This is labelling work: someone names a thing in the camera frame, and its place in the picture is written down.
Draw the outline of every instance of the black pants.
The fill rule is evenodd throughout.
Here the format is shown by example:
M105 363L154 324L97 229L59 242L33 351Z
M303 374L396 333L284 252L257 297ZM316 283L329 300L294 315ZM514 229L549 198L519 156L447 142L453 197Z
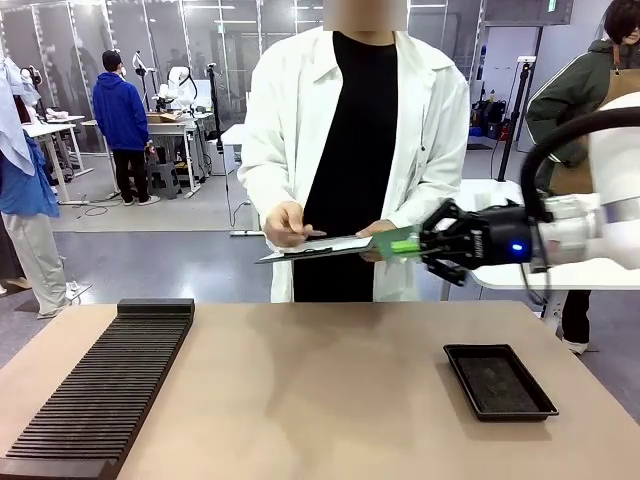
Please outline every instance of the black pants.
M138 190L138 200L141 203L149 200L144 150L113 150L113 160L116 164L116 180L122 199L126 203L133 201L133 194L129 187L129 164L131 164L131 174Z
M589 343L591 327L589 311L589 290L572 290L562 310L562 330L565 340L574 343Z

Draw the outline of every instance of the person in green jacket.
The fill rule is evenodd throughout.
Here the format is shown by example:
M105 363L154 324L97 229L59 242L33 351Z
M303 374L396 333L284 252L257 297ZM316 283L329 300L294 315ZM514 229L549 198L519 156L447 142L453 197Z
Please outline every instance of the person in green jacket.
M608 40L593 42L587 53L562 69L531 100L526 120L535 143L559 125L600 107L616 68L615 45L620 49L620 70L640 68L640 0L614 0L607 9L605 30ZM583 140L556 150L538 172L538 188L550 195L591 193L588 155ZM576 354L584 353L589 343L590 294L569 292L562 314L563 341Z

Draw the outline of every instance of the black cap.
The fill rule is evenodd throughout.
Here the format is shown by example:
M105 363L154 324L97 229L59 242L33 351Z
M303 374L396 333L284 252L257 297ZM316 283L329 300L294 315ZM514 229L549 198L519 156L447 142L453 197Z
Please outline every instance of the black cap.
M115 50L107 50L102 54L102 65L107 72L115 72L121 63L120 54Z

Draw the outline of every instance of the khaki pants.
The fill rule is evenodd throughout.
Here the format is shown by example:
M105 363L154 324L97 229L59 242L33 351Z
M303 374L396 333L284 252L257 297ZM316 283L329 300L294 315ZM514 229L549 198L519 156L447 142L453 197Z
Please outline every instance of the khaki pants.
M40 317L54 317L68 304L67 285L49 217L2 214L18 260L40 304Z

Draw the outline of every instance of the white table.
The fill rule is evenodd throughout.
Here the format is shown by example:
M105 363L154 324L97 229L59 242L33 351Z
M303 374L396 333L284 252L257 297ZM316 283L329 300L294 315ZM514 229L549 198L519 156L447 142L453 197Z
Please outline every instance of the white table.
M75 128L75 124L63 123L63 124L52 125L47 123L38 123L38 124L25 124L25 125L22 125L22 128L33 139L38 139L40 137L43 137L43 141L47 147L49 156L51 157L51 162L53 163L53 168L55 169L56 176L58 177L58 186L60 187L60 197L62 198L62 201L59 201L58 203L60 205L82 204L83 202L78 202L78 201L72 202L69 199L69 192L67 191L67 186L64 182L64 175L62 174L62 169L60 168L60 163L58 162L58 157L56 155L55 146L53 145L53 140L51 140L51 135L54 135L56 138L56 141L58 142L58 146L60 147L60 151L62 152L62 155L65 157L67 164L69 165L69 167L71 167L72 169L71 171L73 172L73 167L71 166L71 162L69 161L69 158L67 155L67 147L65 143L62 141L62 137L60 136L60 132L69 130L69 132L71 133L71 140L73 141L73 148L78 158L78 163L80 164L80 171L77 173L74 172L74 176L79 177L80 175L84 175L85 173L92 172L93 168L85 170L84 164L82 163L82 155L80 155L80 150L78 149L78 142L76 140L76 135L73 132L73 129Z
M51 118L47 120L47 123L70 123L82 120L84 115L69 115L66 118Z
M513 182L495 180L463 180L456 203L464 210L475 211L479 193L491 195L492 205L504 205L506 200L522 203L520 187ZM550 270L551 299L543 319L550 328L557 330L562 309L570 290L640 290L640 270L625 270L608 259L594 259L582 263L559 265ZM523 290L522 273L518 265L481 267L471 272L482 287L492 290ZM529 286L542 291L546 286L546 274L528 274ZM444 282L441 300L448 300L451 284Z
M229 130L222 134L222 143L225 148L225 156L233 155L235 147L241 147L244 141L245 126L244 123L237 123L233 125ZM262 236L264 233L260 228L260 215L254 208L251 200L247 199L245 205L251 208L251 228L252 230L233 230L230 232L232 237L250 237L250 236Z
M202 120L213 115L212 113L196 114L194 117L181 117L177 122L171 123L149 123L149 135L167 136L167 137L183 137L184 148L187 155L187 171L189 173L190 191L184 195L184 198L191 198L200 190L202 185L196 185L193 175L193 163L191 158L191 149L189 148L189 133L197 130L196 121Z
M242 146L244 140L244 123L237 123L222 134L222 143L230 147Z

